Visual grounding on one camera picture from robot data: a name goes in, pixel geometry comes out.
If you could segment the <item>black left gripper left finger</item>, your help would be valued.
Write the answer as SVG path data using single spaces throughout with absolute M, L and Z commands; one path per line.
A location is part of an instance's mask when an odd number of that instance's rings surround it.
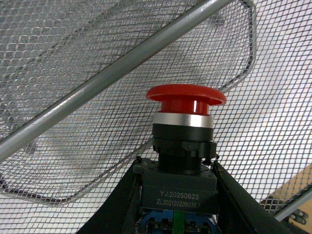
M 136 157 L 121 181 L 78 234 L 134 234 L 140 217 L 141 177 L 133 168 L 142 162 Z

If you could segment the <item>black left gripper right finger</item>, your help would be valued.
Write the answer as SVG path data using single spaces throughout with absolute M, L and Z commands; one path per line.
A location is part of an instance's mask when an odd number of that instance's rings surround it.
M 218 227 L 223 234 L 290 234 L 218 162 L 212 167 L 217 178 Z

